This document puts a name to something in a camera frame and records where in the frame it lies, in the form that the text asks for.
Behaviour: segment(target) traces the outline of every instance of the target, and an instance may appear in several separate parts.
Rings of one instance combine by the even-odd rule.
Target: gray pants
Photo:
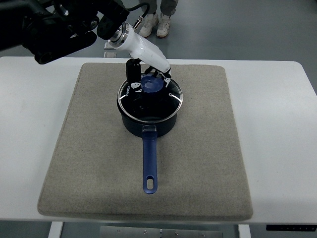
[[[157,8],[157,1],[156,0],[139,0],[139,3],[147,2],[150,4],[149,14],[154,13]],[[172,16],[176,11],[178,0],[162,0],[160,4],[160,11],[166,16]],[[143,12],[146,10],[146,6],[142,7]]]

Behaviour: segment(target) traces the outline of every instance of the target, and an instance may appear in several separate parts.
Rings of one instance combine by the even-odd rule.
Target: person's leg
[[[178,0],[162,0],[160,5],[161,20],[159,21],[157,36],[164,38],[168,35],[170,27],[170,16],[176,12]]]
[[[158,5],[157,5],[157,0],[139,0],[139,3],[144,3],[147,2],[150,5],[150,10],[148,14],[153,14],[156,12]],[[142,11],[145,12],[147,9],[147,6],[142,6]]]
[[[153,27],[159,23],[159,16],[156,13],[158,5],[156,0],[139,0],[139,3],[143,2],[150,4],[150,10],[145,18],[145,23],[142,26],[139,34],[140,36],[148,37],[151,34]],[[146,6],[142,6],[142,10],[145,12]]]
[[[176,12],[178,0],[162,0],[160,4],[160,11],[166,16],[172,16]]]

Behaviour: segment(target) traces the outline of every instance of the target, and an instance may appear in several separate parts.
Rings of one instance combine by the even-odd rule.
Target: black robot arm
[[[98,35],[110,39],[128,14],[114,0],[0,0],[0,50],[23,45],[45,64],[92,45],[97,25]]]

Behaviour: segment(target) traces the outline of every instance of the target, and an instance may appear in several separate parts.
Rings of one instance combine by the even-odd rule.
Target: black cable
[[[128,11],[134,11],[134,10],[136,10],[136,9],[142,7],[142,6],[145,6],[145,5],[147,6],[147,9],[145,10],[145,12],[142,15],[142,17],[144,18],[148,14],[148,12],[150,10],[150,5],[147,2],[140,3],[139,5],[136,5],[136,6],[132,7],[132,8],[127,8],[127,10]]]

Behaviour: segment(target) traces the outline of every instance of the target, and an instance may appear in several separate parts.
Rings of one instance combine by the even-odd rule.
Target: pot rim
[[[179,100],[179,105],[178,105],[178,107],[177,107],[176,110],[175,110],[171,115],[169,115],[168,117],[166,117],[166,118],[164,118],[164,119],[161,119],[161,120],[145,121],[145,120],[140,120],[140,119],[138,119],[138,118],[136,118],[136,117],[130,115],[129,113],[127,113],[127,111],[124,109],[124,107],[123,107],[123,105],[122,105],[122,103],[121,103],[121,99],[122,99],[123,97],[120,96],[121,93],[122,93],[122,90],[123,90],[124,86],[125,86],[126,84],[128,84],[128,81],[127,81],[127,80],[125,80],[125,81],[121,84],[120,89],[119,89],[118,94],[117,94],[117,102],[118,102],[117,104],[119,105],[119,109],[120,109],[121,113],[123,113],[123,114],[124,114],[125,116],[127,116],[128,118],[130,118],[130,119],[132,119],[132,120],[134,120],[134,121],[136,121],[136,122],[143,123],[143,124],[156,124],[156,123],[164,122],[164,121],[166,121],[166,120],[172,118],[173,116],[175,116],[175,115],[177,114],[177,112],[179,111],[180,107],[182,106],[182,103],[183,103],[183,92],[182,92],[181,88],[178,86],[178,84],[177,84],[173,79],[170,80],[170,83],[173,83],[173,84],[176,86],[176,88],[177,88],[178,91],[179,91],[179,96],[180,96],[180,98],[178,99],[178,100]]]

